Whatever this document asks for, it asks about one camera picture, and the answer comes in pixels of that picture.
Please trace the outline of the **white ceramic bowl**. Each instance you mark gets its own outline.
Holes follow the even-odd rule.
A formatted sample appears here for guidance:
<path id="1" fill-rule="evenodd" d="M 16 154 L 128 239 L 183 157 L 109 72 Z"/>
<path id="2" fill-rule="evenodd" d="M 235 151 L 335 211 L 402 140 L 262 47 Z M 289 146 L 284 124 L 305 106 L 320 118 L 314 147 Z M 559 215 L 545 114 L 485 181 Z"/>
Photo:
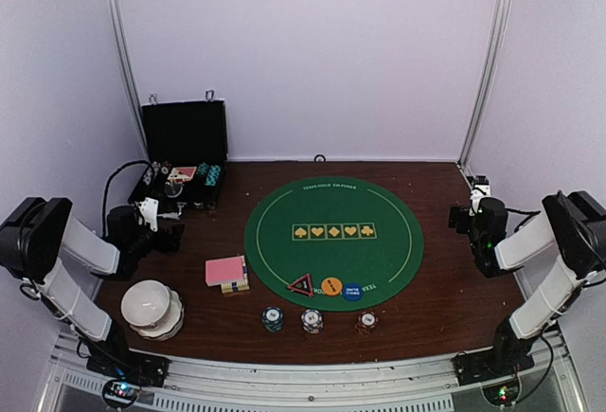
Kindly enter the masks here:
<path id="1" fill-rule="evenodd" d="M 147 279 L 127 290 L 122 297 L 120 310 L 130 325 L 150 327 L 165 316 L 169 305 L 169 288 L 157 280 Z"/>

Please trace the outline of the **orange black poker chip stack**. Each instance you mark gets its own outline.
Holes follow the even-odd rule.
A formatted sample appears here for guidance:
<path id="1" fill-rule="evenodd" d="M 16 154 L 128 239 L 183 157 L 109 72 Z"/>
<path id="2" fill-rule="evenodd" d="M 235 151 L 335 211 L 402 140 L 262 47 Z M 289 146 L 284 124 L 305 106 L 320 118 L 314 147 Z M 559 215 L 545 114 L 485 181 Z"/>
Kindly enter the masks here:
<path id="1" fill-rule="evenodd" d="M 379 319 L 372 311 L 365 311 L 358 315 L 354 329 L 360 334 L 370 334 L 378 326 Z"/>

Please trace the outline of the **triangular all-in button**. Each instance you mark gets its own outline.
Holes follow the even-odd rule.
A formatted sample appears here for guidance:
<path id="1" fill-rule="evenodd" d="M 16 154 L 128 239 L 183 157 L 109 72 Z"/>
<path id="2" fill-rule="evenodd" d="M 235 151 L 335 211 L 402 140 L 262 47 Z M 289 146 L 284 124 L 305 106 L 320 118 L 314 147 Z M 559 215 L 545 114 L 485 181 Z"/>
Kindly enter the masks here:
<path id="1" fill-rule="evenodd" d="M 314 296 L 314 289 L 312 285 L 312 276 L 310 273 L 303 275 L 297 280 L 293 281 L 287 286 L 290 292 L 297 293 L 307 297 Z"/>

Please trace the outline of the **blue gold card box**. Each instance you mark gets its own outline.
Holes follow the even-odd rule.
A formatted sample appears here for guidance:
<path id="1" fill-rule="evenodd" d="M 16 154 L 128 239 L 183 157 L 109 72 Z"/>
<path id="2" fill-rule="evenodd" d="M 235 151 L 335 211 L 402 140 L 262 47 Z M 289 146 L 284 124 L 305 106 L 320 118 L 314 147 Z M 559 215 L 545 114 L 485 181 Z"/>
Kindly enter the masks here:
<path id="1" fill-rule="evenodd" d="M 250 289 L 248 269 L 245 260 L 241 261 L 242 279 L 221 284 L 221 291 L 225 294 L 248 291 Z"/>

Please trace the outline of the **white scalloped plate stack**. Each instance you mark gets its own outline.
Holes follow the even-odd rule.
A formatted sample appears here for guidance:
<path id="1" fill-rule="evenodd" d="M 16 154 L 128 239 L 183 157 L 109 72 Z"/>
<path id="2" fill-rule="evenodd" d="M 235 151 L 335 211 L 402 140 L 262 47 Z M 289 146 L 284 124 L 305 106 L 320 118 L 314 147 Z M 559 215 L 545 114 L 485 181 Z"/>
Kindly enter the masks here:
<path id="1" fill-rule="evenodd" d="M 132 331 L 140 337 L 151 341 L 166 341 L 171 339 L 183 327 L 185 306 L 181 297 L 174 290 L 170 291 L 170 305 L 163 320 L 150 328 L 130 325 Z"/>

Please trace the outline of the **round green poker mat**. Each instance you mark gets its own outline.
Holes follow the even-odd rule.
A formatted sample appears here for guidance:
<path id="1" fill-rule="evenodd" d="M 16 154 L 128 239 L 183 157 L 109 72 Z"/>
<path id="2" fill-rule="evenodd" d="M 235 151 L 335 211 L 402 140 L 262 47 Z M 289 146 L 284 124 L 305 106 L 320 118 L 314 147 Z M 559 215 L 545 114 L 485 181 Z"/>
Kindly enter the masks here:
<path id="1" fill-rule="evenodd" d="M 323 312 L 357 312 L 395 297 L 411 284 L 424 254 L 420 223 L 394 193 L 343 176 L 294 181 L 276 189 L 252 211 L 244 236 L 248 265 L 286 300 Z M 287 286 L 310 273 L 314 296 Z M 360 284 L 350 302 L 326 296 L 325 278 Z"/>

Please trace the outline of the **red cards in case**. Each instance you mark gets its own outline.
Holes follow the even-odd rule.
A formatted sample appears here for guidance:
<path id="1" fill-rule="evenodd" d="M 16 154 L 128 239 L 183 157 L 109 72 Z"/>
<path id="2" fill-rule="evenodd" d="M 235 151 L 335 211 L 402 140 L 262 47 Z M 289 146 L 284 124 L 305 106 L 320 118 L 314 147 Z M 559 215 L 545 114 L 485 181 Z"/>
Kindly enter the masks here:
<path id="1" fill-rule="evenodd" d="M 178 167 L 173 168 L 169 175 L 168 180 L 173 182 L 187 182 L 191 181 L 196 175 L 197 167 Z"/>

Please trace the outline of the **black poker case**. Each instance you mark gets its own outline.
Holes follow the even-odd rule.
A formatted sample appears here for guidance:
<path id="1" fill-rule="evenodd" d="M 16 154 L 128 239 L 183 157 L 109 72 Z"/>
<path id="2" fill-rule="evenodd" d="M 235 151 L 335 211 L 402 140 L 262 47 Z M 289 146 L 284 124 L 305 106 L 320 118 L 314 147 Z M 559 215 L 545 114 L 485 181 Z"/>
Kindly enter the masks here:
<path id="1" fill-rule="evenodd" d="M 160 208 L 184 203 L 190 207 L 214 209 L 223 185 L 228 154 L 226 105 L 221 99 L 147 104 L 142 121 L 151 163 L 128 198 L 129 203 L 146 197 L 159 201 Z M 221 165 L 223 172 L 216 187 L 206 187 L 196 175 L 173 191 L 161 172 L 202 163 Z"/>

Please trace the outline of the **blue small blind button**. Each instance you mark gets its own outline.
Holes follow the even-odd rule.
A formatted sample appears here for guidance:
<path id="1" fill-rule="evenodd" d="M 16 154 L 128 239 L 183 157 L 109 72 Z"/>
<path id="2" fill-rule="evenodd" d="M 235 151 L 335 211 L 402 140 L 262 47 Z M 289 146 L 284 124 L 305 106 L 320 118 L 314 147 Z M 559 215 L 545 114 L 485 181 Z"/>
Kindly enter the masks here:
<path id="1" fill-rule="evenodd" d="M 359 301 L 364 296 L 364 289 L 360 284 L 347 283 L 343 286 L 342 297 L 350 302 Z"/>

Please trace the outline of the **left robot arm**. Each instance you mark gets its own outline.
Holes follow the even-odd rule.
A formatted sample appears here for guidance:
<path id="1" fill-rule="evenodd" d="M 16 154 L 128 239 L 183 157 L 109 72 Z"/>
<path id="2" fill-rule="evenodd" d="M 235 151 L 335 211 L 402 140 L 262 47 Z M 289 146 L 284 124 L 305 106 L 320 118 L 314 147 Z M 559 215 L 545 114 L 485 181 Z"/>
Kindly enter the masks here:
<path id="1" fill-rule="evenodd" d="M 149 362 L 130 350 L 122 327 L 82 291 L 62 257 L 79 262 L 98 278 L 128 281 L 150 252 L 176 253 L 185 232 L 157 221 L 157 203 L 117 206 L 97 235 L 72 214 L 67 198 L 26 198 L 1 225 L 1 265 L 20 279 L 22 293 L 40 300 L 75 328 L 90 351 L 117 378 L 140 372 Z"/>

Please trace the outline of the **blue white poker chip stack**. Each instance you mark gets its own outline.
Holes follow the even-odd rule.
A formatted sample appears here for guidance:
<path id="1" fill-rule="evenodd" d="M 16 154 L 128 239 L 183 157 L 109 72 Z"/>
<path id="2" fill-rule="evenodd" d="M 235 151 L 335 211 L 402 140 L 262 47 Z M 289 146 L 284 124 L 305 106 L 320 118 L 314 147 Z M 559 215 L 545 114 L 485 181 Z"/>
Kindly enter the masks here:
<path id="1" fill-rule="evenodd" d="M 304 332 L 318 334 L 324 328 L 323 315 L 314 309 L 307 309 L 301 315 L 301 324 Z"/>

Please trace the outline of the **teal chips in case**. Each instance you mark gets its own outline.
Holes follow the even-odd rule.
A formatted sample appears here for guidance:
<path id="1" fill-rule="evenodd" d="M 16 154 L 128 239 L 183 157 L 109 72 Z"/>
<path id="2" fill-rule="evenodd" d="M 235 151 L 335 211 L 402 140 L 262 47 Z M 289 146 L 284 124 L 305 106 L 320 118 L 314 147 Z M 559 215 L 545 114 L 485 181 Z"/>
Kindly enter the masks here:
<path id="1" fill-rule="evenodd" d="M 202 183 L 206 187 L 216 187 L 219 183 L 222 172 L 223 167 L 221 165 L 202 163 L 196 170 L 196 176 L 202 180 Z"/>

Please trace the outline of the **orange dealer button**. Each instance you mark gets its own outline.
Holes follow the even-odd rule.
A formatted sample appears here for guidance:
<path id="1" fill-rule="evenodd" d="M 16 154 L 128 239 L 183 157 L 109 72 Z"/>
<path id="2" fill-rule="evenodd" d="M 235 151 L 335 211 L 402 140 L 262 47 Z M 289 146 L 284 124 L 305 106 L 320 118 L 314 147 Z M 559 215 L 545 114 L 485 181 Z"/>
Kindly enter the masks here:
<path id="1" fill-rule="evenodd" d="M 326 296 L 338 296 L 342 294 L 343 283 L 339 278 L 328 277 L 322 281 L 321 290 Z"/>

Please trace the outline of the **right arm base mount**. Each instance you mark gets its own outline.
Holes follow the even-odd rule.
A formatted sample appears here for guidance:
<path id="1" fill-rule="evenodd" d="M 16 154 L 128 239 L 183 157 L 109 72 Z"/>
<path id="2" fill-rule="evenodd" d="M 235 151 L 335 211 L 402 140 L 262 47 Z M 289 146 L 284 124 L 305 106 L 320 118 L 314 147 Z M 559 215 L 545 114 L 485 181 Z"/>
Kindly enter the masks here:
<path id="1" fill-rule="evenodd" d="M 529 355 L 523 355 L 514 361 L 505 363 L 493 360 L 492 350 L 480 350 L 478 352 L 459 352 L 453 359 L 454 373 L 460 385 L 471 385 L 484 383 L 508 375 L 514 375 L 519 371 L 527 370 L 535 366 L 534 360 Z"/>

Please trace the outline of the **red backed card deck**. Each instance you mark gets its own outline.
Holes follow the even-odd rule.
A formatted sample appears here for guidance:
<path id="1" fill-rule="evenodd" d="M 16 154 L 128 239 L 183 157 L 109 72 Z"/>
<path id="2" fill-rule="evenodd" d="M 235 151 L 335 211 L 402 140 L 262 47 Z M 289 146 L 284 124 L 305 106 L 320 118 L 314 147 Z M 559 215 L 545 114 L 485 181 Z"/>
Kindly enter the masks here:
<path id="1" fill-rule="evenodd" d="M 207 260 L 205 262 L 205 283 L 216 286 L 244 281 L 244 256 Z"/>

